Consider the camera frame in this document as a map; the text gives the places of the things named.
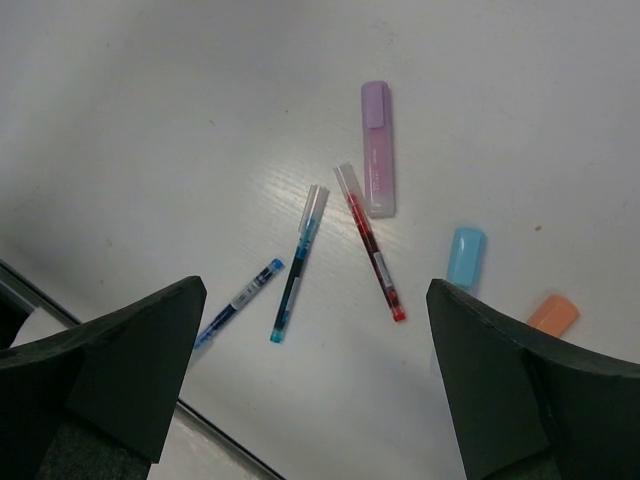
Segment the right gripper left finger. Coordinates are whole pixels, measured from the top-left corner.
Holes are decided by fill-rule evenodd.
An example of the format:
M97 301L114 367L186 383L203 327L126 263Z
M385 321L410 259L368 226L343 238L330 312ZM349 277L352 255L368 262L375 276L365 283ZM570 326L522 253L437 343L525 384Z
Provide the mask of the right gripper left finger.
M158 463L206 300L198 276L1 351L4 479L145 479Z

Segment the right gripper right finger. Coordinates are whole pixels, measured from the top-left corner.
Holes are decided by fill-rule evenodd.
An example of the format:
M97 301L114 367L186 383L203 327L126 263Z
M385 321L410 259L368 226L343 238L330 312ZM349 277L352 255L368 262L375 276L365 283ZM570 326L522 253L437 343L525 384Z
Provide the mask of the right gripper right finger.
M426 304L467 478L638 478L637 364L543 333L442 279Z

